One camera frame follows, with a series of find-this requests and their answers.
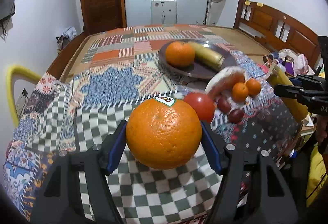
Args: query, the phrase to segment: silver screw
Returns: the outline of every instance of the silver screw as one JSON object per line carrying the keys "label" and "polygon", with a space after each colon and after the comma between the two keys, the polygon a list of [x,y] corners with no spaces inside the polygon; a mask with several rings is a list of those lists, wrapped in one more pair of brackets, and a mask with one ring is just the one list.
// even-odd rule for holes
{"label": "silver screw", "polygon": [[65,155],[67,155],[67,151],[66,151],[66,150],[61,150],[61,151],[59,152],[59,156],[63,157],[63,156],[65,156]]}
{"label": "silver screw", "polygon": [[236,147],[233,144],[227,144],[226,149],[228,149],[229,151],[233,151],[236,149]]}
{"label": "silver screw", "polygon": [[92,146],[92,149],[95,151],[99,151],[101,149],[101,144],[95,144]]}
{"label": "silver screw", "polygon": [[261,155],[263,156],[269,156],[269,152],[267,150],[262,150]]}

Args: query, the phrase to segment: headboard panel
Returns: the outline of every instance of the headboard panel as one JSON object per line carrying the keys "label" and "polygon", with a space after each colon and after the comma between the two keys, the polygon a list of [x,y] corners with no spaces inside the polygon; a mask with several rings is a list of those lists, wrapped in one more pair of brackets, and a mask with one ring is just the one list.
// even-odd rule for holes
{"label": "headboard panel", "polygon": [[[239,27],[240,23],[263,34],[264,36],[255,36],[254,39],[268,50],[271,51],[268,46],[270,45],[277,51],[290,48],[296,53],[303,53],[309,65],[314,68],[320,55],[318,36],[298,20],[273,7],[239,0],[233,27],[250,35]],[[283,38],[285,32],[288,32],[286,40]]]}

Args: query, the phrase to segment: checkered cloth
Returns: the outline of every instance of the checkered cloth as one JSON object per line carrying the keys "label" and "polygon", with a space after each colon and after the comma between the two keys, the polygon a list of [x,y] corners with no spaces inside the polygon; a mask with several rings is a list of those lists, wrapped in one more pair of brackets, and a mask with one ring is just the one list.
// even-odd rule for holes
{"label": "checkered cloth", "polygon": [[27,147],[42,152],[59,149],[59,137],[62,129],[65,109],[66,86],[62,86],[59,95],[44,110],[37,121],[37,134],[27,141]]}
{"label": "checkered cloth", "polygon": [[[102,143],[122,119],[128,120],[132,110],[148,98],[110,108],[79,108],[74,124],[80,151]],[[211,209],[221,181],[210,168],[202,146],[187,164],[162,171],[136,161],[126,146],[118,169],[106,179],[127,224],[178,223],[198,217]],[[80,172],[80,191],[85,216],[94,219],[84,172]]]}

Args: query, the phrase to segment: orange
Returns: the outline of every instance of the orange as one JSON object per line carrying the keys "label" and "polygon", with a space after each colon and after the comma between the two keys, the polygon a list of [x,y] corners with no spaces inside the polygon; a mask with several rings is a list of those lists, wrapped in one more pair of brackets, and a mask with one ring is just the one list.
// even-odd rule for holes
{"label": "orange", "polygon": [[256,96],[260,93],[262,86],[260,82],[251,78],[246,82],[246,86],[248,88],[249,94],[252,96]]}
{"label": "orange", "polygon": [[165,57],[173,67],[187,67],[195,58],[195,50],[187,43],[175,41],[166,48]]}
{"label": "orange", "polygon": [[237,102],[244,102],[248,96],[248,88],[244,83],[236,83],[231,91],[232,99]]}
{"label": "orange", "polygon": [[168,96],[140,104],[126,126],[127,145],[133,156],[156,169],[187,163],[197,151],[201,135],[200,120],[193,108]]}

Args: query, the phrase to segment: dark purple plate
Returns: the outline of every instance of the dark purple plate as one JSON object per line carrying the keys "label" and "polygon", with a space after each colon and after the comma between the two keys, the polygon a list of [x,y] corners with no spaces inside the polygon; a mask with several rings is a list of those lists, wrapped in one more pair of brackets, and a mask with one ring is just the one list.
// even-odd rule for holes
{"label": "dark purple plate", "polygon": [[[170,64],[168,64],[166,62],[166,58],[165,58],[165,51],[166,51],[166,48],[168,47],[168,45],[175,41],[189,42],[191,40],[187,40],[187,39],[174,40],[174,41],[168,42],[165,45],[163,45],[161,47],[161,49],[158,51],[158,56],[159,56],[160,62],[163,65],[165,65],[165,67],[167,67],[170,71],[187,76],[187,77],[197,78],[197,79],[201,79],[201,80],[210,80],[213,78],[213,76],[215,74],[218,73],[215,70],[211,69],[210,67],[207,67],[205,64],[202,64],[201,62],[199,62],[196,59],[193,61],[193,63],[190,66],[184,67],[184,68],[175,68],[175,67],[171,66]],[[236,60],[233,58],[233,56],[228,51],[226,51],[216,45],[213,45],[212,43],[210,43],[208,41],[201,41],[201,40],[193,40],[193,41],[200,43],[203,46],[208,47],[209,49],[216,51],[217,53],[224,56],[224,61],[221,66],[221,69],[223,69],[225,67],[237,65]]]}

